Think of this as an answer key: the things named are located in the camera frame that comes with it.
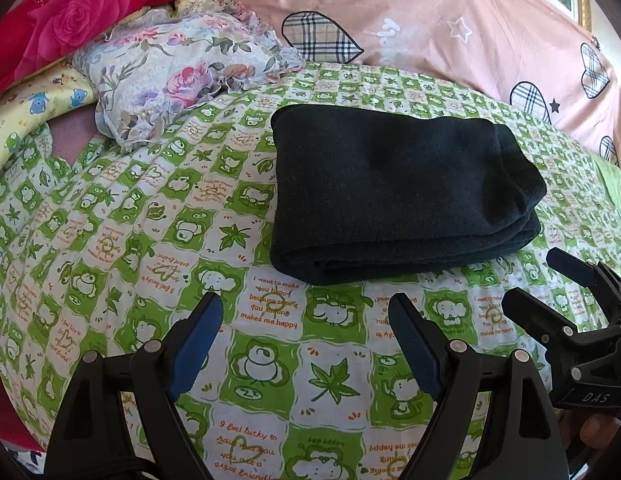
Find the white star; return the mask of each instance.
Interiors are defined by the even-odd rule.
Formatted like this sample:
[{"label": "white star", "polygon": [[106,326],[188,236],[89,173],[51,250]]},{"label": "white star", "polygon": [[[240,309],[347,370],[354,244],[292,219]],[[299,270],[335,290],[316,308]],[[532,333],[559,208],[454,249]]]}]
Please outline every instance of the white star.
[{"label": "white star", "polygon": [[468,43],[469,36],[473,31],[466,26],[463,18],[460,18],[456,22],[446,23],[448,23],[448,26],[451,28],[451,38],[460,38],[464,43]]}]

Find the blue bear print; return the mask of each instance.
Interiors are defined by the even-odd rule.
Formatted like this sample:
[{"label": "blue bear print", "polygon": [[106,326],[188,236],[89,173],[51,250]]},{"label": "blue bear print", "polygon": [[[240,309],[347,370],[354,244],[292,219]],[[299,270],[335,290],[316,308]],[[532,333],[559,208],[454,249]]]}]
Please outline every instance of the blue bear print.
[{"label": "blue bear print", "polygon": [[82,90],[81,88],[75,88],[73,90],[72,96],[70,97],[70,106],[79,106],[81,102],[86,99],[88,92]]},{"label": "blue bear print", "polygon": [[46,111],[46,103],[49,102],[49,99],[46,97],[44,92],[39,94],[33,94],[30,98],[31,103],[31,115],[35,114],[43,114]]}]

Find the red fabric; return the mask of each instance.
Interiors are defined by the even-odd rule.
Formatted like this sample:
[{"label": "red fabric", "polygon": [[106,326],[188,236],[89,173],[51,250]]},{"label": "red fabric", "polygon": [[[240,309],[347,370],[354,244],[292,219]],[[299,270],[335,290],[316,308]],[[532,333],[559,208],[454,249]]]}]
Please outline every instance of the red fabric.
[{"label": "red fabric", "polygon": [[24,426],[13,405],[8,399],[0,377],[0,439],[33,451],[43,451]]},{"label": "red fabric", "polygon": [[144,6],[172,0],[24,0],[0,22],[0,94]]}]

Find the metal screw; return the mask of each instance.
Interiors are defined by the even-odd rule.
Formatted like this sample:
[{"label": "metal screw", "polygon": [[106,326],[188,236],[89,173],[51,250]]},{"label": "metal screw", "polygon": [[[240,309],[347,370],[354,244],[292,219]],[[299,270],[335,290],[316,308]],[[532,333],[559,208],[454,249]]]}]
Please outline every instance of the metal screw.
[{"label": "metal screw", "polygon": [[524,352],[524,350],[515,350],[515,359],[521,363],[526,363],[529,359],[528,352]]},{"label": "metal screw", "polygon": [[463,354],[468,349],[468,345],[464,341],[460,341],[459,339],[454,339],[451,341],[451,350],[453,352],[457,352],[458,354]]},{"label": "metal screw", "polygon": [[144,350],[149,354],[153,354],[161,348],[161,341],[158,339],[151,339],[144,345]]},{"label": "metal screw", "polygon": [[89,350],[84,354],[84,357],[82,357],[82,359],[84,359],[85,363],[94,363],[97,360],[97,352],[95,352],[94,350]]}]

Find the folded edge of garment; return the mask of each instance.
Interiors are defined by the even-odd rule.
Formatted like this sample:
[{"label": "folded edge of garment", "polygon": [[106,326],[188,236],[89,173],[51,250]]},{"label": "folded edge of garment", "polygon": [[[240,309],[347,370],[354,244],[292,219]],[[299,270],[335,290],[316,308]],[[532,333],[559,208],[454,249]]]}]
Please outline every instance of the folded edge of garment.
[{"label": "folded edge of garment", "polygon": [[271,118],[271,261],[327,285],[478,263],[540,232],[539,171],[506,126],[328,105]]}]

